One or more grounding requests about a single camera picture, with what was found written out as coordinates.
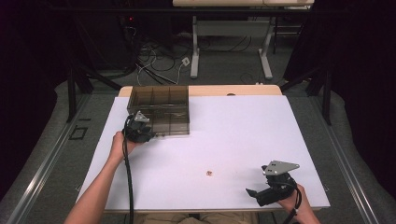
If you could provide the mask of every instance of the white desk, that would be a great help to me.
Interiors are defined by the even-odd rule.
[[[314,0],[173,0],[174,7],[304,7],[312,4]],[[259,56],[265,78],[271,79],[273,76],[267,52],[273,31],[272,18],[269,21],[198,21],[193,16],[191,78],[198,77],[198,35],[263,36],[265,34]]]
[[[212,89],[217,93],[238,93],[241,87],[256,92],[266,88],[207,86],[191,87],[191,92],[197,95],[200,89]],[[272,95],[191,96],[190,135],[152,139],[130,155],[135,211],[279,208],[276,203],[261,208],[245,191],[245,188],[269,188],[261,166],[273,160],[300,164],[301,168],[290,174],[304,185],[311,205],[330,206],[287,98],[279,95],[274,86],[268,92]],[[80,195],[103,167],[112,136],[122,129],[128,115],[128,100],[128,97],[116,97]],[[128,212],[128,209],[128,184],[122,163],[115,174],[106,210]]]

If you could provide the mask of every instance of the electrical cable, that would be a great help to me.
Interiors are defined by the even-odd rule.
[[[180,65],[180,67],[178,68],[178,71],[177,71],[177,82],[176,82],[176,84],[178,84],[178,81],[180,80],[180,69],[181,69],[181,66],[183,66],[183,63]]]
[[[296,215],[298,212],[298,209],[301,205],[301,202],[303,201],[303,196],[302,193],[300,192],[300,190],[297,188],[297,186],[293,186],[289,183],[281,183],[281,182],[272,182],[272,184],[277,184],[277,185],[287,185],[289,187],[292,187],[293,189],[295,189],[297,191],[297,197],[296,197],[296,203],[294,205],[294,208],[291,210],[289,216],[285,219],[285,221],[283,222],[283,224],[287,224],[289,223]]]
[[[144,70],[150,77],[152,77],[152,78],[153,78],[155,81],[157,81],[160,85],[163,85],[163,83],[162,83],[159,79],[157,79],[157,78],[160,78],[160,79],[162,79],[163,81],[165,81],[165,82],[167,82],[167,83],[169,83],[169,84],[177,84],[174,80],[171,80],[171,79],[169,79],[169,78],[167,78],[167,77],[164,77],[164,76],[161,76],[161,75],[159,75],[159,74],[156,74],[156,73],[150,71],[149,69],[147,69],[147,67],[143,67],[143,65],[142,65],[141,63],[137,63],[136,65],[137,65],[139,68],[142,67],[142,70]]]
[[[241,41],[239,41],[239,43],[237,43],[235,46],[233,46],[231,49],[202,49],[202,51],[206,51],[206,52],[241,52],[244,51],[245,49],[247,49],[250,44],[251,44],[251,36],[249,37],[249,41],[247,43],[247,45],[243,48],[243,49],[239,49],[239,50],[234,50],[236,49],[238,46],[240,46],[248,37],[245,36]]]
[[[122,130],[123,133],[123,144],[122,144],[122,152],[125,160],[125,167],[126,167],[126,173],[128,176],[128,191],[129,191],[129,223],[133,224],[134,223],[134,187],[132,184],[132,175],[131,175],[131,167],[129,164],[129,159],[128,159],[128,144],[127,144],[127,139],[126,139],[126,130],[128,126],[128,121],[131,120],[134,117],[134,115],[130,115],[126,118],[125,123],[124,123],[124,129]]]

